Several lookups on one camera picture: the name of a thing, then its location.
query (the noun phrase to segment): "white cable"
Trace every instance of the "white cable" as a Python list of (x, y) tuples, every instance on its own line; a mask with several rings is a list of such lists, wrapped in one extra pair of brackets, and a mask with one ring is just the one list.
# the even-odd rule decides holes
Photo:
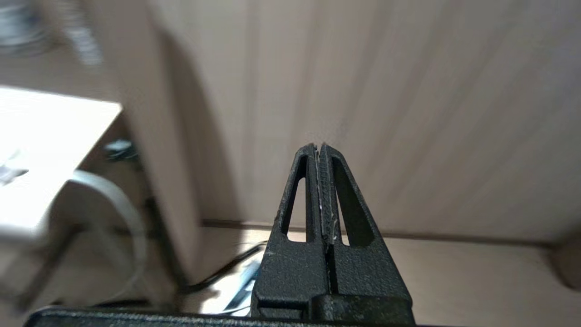
[(135, 256), (135, 268), (133, 274), (129, 280), (127, 280), (123, 288), (108, 299), (108, 301), (110, 301), (133, 288), (135, 282), (145, 272), (145, 266), (147, 263), (147, 238), (143, 221), (139, 212), (132, 205), (122, 189), (110, 180), (83, 170), (75, 170), (69, 181), (87, 186), (107, 198), (123, 220), (125, 220), (129, 232), (131, 233), (133, 252)]

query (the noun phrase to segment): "black wire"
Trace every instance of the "black wire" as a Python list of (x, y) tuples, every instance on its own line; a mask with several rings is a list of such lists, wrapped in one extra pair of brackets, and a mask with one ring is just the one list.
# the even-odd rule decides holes
[(213, 273), (210, 277), (204, 279), (203, 281), (201, 281), (197, 284), (187, 285), (183, 289), (179, 290), (180, 294), (182, 294), (182, 295), (192, 294), (192, 293), (199, 292), (203, 289), (208, 288), (209, 286), (211, 286), (212, 284), (214, 284), (218, 280), (220, 280), (222, 277), (227, 275), (228, 272), (232, 268), (234, 268), (236, 265), (238, 265), (240, 262), (242, 262), (242, 261), (250, 258), (251, 256), (255, 255), (256, 253), (260, 252), (260, 250), (262, 250), (262, 247), (264, 247), (265, 245), (266, 245), (266, 241), (261, 242), (255, 246), (251, 247), (250, 249), (246, 250), (245, 252), (238, 254), (236, 257), (234, 257), (234, 259), (232, 259), (232, 261), (230, 261), (229, 263), (224, 265), (218, 271)]
[[(186, 285), (184, 288), (179, 289), (178, 293), (180, 295), (189, 295), (192, 293), (199, 292), (203, 289), (207, 289), (212, 284), (216, 283), (222, 277), (227, 275), (228, 272), (232, 270), (232, 268), (234, 268), (244, 260), (250, 258), (251, 256), (255, 255), (256, 253), (260, 252), (267, 243), (268, 241), (262, 241), (256, 244), (255, 246), (251, 247), (250, 249), (244, 251), (243, 253), (238, 254), (236, 257), (234, 257), (234, 259), (232, 259), (229, 263), (225, 264), (222, 268), (218, 269), (215, 273), (211, 274), (208, 278), (194, 285)], [(101, 302), (92, 305), (92, 307), (115, 308), (115, 307), (143, 307), (148, 305), (150, 305), (150, 303), (145, 298), (132, 298), (125, 300)]]

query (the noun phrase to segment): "beige wall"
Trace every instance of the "beige wall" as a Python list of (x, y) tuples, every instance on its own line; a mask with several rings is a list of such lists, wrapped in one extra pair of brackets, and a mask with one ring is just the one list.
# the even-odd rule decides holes
[(581, 222), (578, 1), (152, 5), (203, 218), (272, 222), (294, 152), (327, 142), (387, 232)]

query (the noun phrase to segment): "wooden floor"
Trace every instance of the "wooden floor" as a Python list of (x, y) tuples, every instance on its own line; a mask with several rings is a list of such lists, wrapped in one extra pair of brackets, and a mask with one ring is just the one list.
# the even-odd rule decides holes
[[(270, 232), (204, 228), (202, 234), (198, 280), (230, 261), (236, 253), (267, 240)], [(304, 240), (303, 233), (291, 232), (289, 237)], [(386, 244), (412, 295), (418, 324), (528, 327), (575, 326), (581, 321), (581, 293), (560, 284), (543, 249), (406, 239), (386, 239)], [(149, 272), (159, 275), (161, 280), (157, 287), (164, 280), (169, 283), (162, 276), (159, 255), (151, 253), (150, 257)], [(15, 270), (15, 260), (20, 270)], [(211, 289), (190, 296), (185, 311), (211, 314), (223, 310), (238, 281), (236, 272), (245, 264)], [(24, 278), (25, 267), (34, 269), (34, 258), (24, 259), (0, 247), (0, 272), (5, 282), (19, 284), (15, 272), (21, 272)], [(80, 237), (34, 308), (56, 299), (67, 305), (88, 305), (114, 293), (123, 281), (91, 239)], [(0, 303), (0, 325), (21, 326), (25, 318), (26, 315), (17, 315), (9, 305)]]
[[(205, 274), (270, 234), (265, 230), (205, 228)], [(289, 233), (304, 240), (303, 233)], [(581, 321), (581, 292), (563, 286), (547, 251), (450, 241), (385, 239), (414, 301), (418, 324), (444, 326), (574, 326)], [(220, 295), (237, 279), (223, 279), (203, 294), (200, 312), (225, 306)]]

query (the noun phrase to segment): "baseboard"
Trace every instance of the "baseboard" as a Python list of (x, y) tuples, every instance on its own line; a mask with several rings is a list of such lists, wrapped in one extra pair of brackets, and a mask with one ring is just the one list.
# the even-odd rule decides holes
[[(202, 219), (202, 226), (211, 228), (231, 228), (231, 229), (260, 229), (271, 230), (272, 225), (260, 222), (244, 222), (244, 221), (229, 221), (222, 219)], [(304, 232), (304, 228), (289, 227), (290, 232)], [(379, 231), (383, 237), (391, 239), (409, 239), (409, 240), (431, 240), (431, 241), (448, 241), (448, 242), (463, 242), (463, 243), (479, 243), (479, 244), (493, 244), (503, 246), (530, 246), (552, 248), (553, 245), (549, 242), (529, 241), (517, 239), (502, 239), (495, 237), (482, 236), (463, 236), (450, 234), (426, 234), (426, 233), (394, 233), (385, 230)]]

